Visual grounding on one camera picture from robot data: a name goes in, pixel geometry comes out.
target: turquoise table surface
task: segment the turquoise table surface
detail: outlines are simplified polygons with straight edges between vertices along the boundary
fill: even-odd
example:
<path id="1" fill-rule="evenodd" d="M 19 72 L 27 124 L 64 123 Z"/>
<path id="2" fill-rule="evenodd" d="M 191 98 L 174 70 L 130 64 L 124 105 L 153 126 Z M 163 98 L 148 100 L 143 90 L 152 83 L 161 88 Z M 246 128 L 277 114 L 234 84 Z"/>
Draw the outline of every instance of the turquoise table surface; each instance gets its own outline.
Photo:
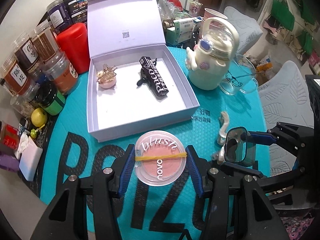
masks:
<path id="1" fill-rule="evenodd" d="M 184 63 L 186 51 L 178 48 L 169 49 L 185 75 L 188 75 Z M 79 79 L 77 89 L 68 96 L 65 107 L 57 119 L 46 152 L 40 199 L 47 204 L 69 175 L 87 177 L 109 167 L 115 157 L 121 156 L 128 144 L 134 144 L 142 134 L 98 143 L 87 130 L 88 73 L 82 74 Z M 163 127 L 161 130 L 177 136 L 184 146 L 192 144 L 200 157 L 210 160 L 210 155 L 221 148 L 216 143 L 220 128 L 218 117 L 221 111 L 227 111 L 229 114 L 229 129 L 244 126 L 251 131 L 266 131 L 257 91 L 246 95 L 239 92 L 235 96 L 228 96 L 219 88 L 212 91 L 200 90 L 193 85 L 192 88 L 200 103 L 193 118 Z M 256 160 L 259 170 L 269 176 L 267 146 L 257 145 Z M 91 197 L 87 198 L 87 204 L 88 229 L 94 231 Z M 190 231 L 193 239 L 198 239 L 206 211 L 195 208 L 199 206 L 201 202 L 196 198 L 187 169 L 174 183 L 163 187 L 149 187 L 140 182 L 133 173 L 125 197 L 115 202 L 124 240 L 176 240 L 183 228 Z"/>

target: metal screw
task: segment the metal screw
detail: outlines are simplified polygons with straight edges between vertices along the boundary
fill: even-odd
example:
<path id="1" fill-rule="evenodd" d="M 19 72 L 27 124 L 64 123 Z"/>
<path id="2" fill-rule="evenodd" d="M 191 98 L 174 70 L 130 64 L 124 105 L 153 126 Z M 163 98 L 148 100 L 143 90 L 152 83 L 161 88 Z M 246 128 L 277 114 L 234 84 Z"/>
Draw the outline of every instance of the metal screw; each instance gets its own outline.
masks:
<path id="1" fill-rule="evenodd" d="M 77 175 L 72 174 L 72 175 L 69 176 L 68 180 L 75 181 L 77 178 L 78 178 Z"/>
<path id="2" fill-rule="evenodd" d="M 209 172 L 213 175 L 218 174 L 219 170 L 217 168 L 211 168 Z"/>
<path id="3" fill-rule="evenodd" d="M 103 170 L 103 173 L 104 174 L 110 174 L 112 172 L 112 169 L 111 168 L 105 168 L 104 170 Z"/>
<path id="4" fill-rule="evenodd" d="M 253 178 L 252 178 L 252 176 L 250 176 L 250 175 L 245 175 L 245 176 L 244 176 L 244 180 L 247 181 L 247 182 L 250 182 L 250 181 L 253 180 Z"/>

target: qr code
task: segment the qr code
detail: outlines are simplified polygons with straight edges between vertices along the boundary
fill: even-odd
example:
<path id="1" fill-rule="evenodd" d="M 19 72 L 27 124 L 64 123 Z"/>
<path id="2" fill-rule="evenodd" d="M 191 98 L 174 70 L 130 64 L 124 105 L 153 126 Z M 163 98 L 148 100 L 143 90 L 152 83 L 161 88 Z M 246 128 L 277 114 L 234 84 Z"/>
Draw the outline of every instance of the qr code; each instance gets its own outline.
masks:
<path id="1" fill-rule="evenodd" d="M 129 37 L 130 37 L 129 32 L 122 33 L 122 38 L 123 39 L 129 38 Z"/>

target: clear plastic bag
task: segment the clear plastic bag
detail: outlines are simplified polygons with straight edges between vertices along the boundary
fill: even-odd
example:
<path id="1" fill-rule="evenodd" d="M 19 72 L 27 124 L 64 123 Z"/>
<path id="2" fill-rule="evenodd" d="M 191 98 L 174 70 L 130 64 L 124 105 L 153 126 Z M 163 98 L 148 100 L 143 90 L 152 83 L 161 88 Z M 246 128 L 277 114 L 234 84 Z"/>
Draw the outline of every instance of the clear plastic bag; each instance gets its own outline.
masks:
<path id="1" fill-rule="evenodd" d="M 159 0 L 158 9 L 160 13 L 161 21 L 174 20 L 174 5 L 167 0 Z"/>

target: yellow lemon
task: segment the yellow lemon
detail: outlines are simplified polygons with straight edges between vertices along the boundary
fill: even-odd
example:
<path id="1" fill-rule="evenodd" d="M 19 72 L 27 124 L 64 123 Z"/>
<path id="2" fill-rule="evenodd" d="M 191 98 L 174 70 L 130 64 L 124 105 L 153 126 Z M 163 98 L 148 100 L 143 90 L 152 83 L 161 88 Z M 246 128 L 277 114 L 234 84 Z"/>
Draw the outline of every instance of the yellow lemon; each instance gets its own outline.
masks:
<path id="1" fill-rule="evenodd" d="M 36 127 L 40 127 L 44 125 L 47 122 L 47 119 L 48 119 L 48 116 L 46 111 L 44 111 L 40 107 L 34 110 L 31 114 L 31 122 Z"/>

